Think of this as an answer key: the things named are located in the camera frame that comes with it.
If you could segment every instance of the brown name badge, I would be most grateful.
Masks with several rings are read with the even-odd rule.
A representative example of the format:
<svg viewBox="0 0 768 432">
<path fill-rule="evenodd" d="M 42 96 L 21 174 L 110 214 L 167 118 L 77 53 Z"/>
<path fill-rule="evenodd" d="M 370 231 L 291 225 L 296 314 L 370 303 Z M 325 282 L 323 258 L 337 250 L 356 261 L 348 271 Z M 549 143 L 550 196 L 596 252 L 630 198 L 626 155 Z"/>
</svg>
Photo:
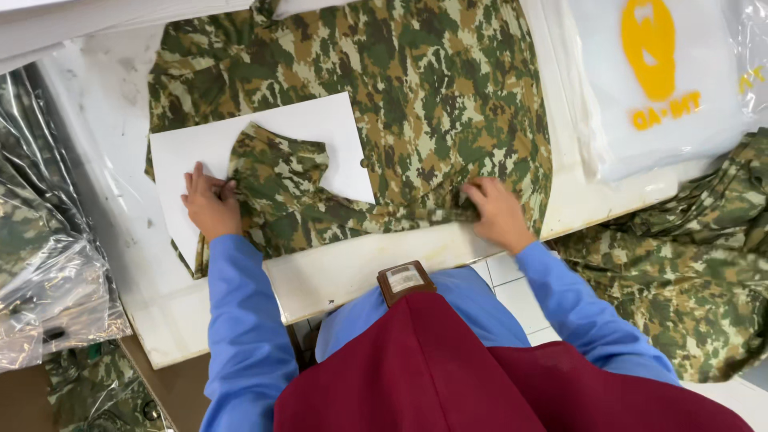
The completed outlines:
<svg viewBox="0 0 768 432">
<path fill-rule="evenodd" d="M 437 287 L 424 271 L 422 263 L 411 261 L 379 272 L 376 277 L 387 307 L 414 292 L 437 292 Z"/>
</svg>

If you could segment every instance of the left hand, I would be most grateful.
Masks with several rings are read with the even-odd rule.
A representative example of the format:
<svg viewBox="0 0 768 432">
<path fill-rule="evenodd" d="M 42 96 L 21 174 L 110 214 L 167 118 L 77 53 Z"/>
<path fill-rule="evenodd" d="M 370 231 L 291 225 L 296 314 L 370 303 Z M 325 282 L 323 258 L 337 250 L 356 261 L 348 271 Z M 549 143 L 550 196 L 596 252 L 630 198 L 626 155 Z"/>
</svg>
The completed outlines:
<svg viewBox="0 0 768 432">
<path fill-rule="evenodd" d="M 187 194 L 181 195 L 181 200 L 192 223 L 207 241 L 225 234 L 243 234 L 234 180 L 225 181 L 203 174 L 200 162 L 194 165 L 191 174 L 184 174 L 184 180 L 187 182 Z"/>
</svg>

